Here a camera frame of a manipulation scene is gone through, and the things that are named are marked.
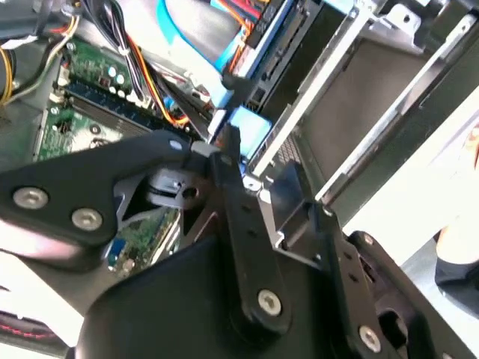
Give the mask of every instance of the white surface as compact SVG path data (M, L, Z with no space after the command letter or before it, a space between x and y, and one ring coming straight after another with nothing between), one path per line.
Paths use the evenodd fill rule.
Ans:
M399 265L457 214L454 176L464 140L479 110L479 88L344 227L365 230Z
M9 237L18 240L18 236ZM10 290L0 308L45 323L68 346L76 346L83 316L12 254L0 251L0 285Z
M38 354L30 350L17 348L16 346L8 346L0 343L0 358L2 359L52 359L49 355Z

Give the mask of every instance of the gray metal panel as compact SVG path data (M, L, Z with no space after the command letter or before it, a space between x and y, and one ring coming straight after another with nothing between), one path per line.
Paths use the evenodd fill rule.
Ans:
M327 180L427 59L363 41L301 128Z
M240 29L228 13L200 0L166 0L166 6L188 41L213 63Z

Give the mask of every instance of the motherboard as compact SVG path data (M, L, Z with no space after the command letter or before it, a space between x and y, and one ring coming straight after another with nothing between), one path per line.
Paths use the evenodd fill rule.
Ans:
M193 134L166 123L150 99L132 98L127 68L81 40L69 43L39 131L34 160L106 146L155 129ZM147 268L175 240L179 211L163 208L122 228L108 253L109 269L127 277Z

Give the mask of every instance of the person's hand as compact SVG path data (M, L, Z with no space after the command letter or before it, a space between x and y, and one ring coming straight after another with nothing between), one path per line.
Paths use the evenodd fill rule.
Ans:
M457 168L459 215L441 231L436 252L456 264L479 260L479 125L469 134Z

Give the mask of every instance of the silver screw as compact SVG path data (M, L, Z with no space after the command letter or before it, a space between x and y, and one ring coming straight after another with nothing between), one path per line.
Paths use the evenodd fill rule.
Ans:
M374 244L374 239L373 239L373 237L371 237L369 234L365 234L365 235L364 235L364 240L365 240L366 243L368 243L369 245L373 245L373 244Z
M366 325L363 325L359 328L359 336L361 337L362 342L374 353L379 353L381 351L381 342L377 337L376 333Z
M170 146L174 150L178 150L178 151L181 151L183 149L183 146L181 145L181 143L175 140L170 140Z
M222 161L228 166L231 166L233 164L233 161L231 161L230 156L222 155Z
M259 292L257 302L261 309L270 316L279 316L281 313L281 301L275 293L268 289L263 289Z
M23 187L13 194L13 201L18 207L40 209L48 203L48 194L36 187Z
M323 211L328 215L329 217L333 217L335 214L326 206L323 206Z
M91 232L102 226L103 218L98 211L91 208L80 208L72 214L72 222L80 230Z

